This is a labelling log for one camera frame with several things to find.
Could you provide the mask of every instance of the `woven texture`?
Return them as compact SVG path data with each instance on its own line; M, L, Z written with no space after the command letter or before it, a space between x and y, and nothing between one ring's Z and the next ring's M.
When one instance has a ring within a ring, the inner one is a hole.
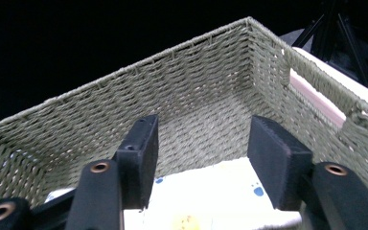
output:
M338 129L289 85L293 68L346 115ZM81 168L110 157L133 122L160 116L157 175L246 156L250 118L282 124L368 186L368 103L252 18L123 68L0 122L0 197L33 206L76 186Z

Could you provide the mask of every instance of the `gray-green wicker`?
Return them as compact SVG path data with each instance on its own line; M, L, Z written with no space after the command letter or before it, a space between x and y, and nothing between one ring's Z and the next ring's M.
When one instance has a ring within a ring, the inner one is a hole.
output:
M347 116L337 128L289 84L290 68ZM160 116L157 175L246 156L253 114L280 122L368 186L368 103L245 18L0 122L0 197L33 206L76 186L81 167L109 157L132 123Z

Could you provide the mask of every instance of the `white cloth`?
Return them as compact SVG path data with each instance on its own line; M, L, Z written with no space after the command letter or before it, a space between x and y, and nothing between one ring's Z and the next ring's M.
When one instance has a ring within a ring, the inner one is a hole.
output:
M125 211L127 230L249 230L299 222L298 212L273 210L247 158L157 178L149 208Z

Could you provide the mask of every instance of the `black rubber pad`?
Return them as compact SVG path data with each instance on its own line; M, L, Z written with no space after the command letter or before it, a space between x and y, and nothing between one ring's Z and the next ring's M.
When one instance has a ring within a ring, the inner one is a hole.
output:
M247 157L273 208L298 211L298 182L311 169L312 152L275 121L253 116Z

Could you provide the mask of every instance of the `tripod leg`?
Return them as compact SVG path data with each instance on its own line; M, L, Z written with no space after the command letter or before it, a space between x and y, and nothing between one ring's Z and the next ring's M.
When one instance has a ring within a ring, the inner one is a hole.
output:
M318 20L313 21L309 26L304 29L304 31L297 37L297 39L292 43L292 46L303 48L305 44L310 40L310 38L316 33L318 27L322 24L324 20L324 15L318 18Z
M324 1L324 21L312 40L310 52L323 61L329 61L334 51L337 32L337 16L343 6L342 0Z
M357 76L361 84L368 88L368 65L364 59L364 55L357 44L357 39L352 31L351 25L347 17L338 15L337 21L339 31L342 32L345 46L350 53L350 57L354 63Z

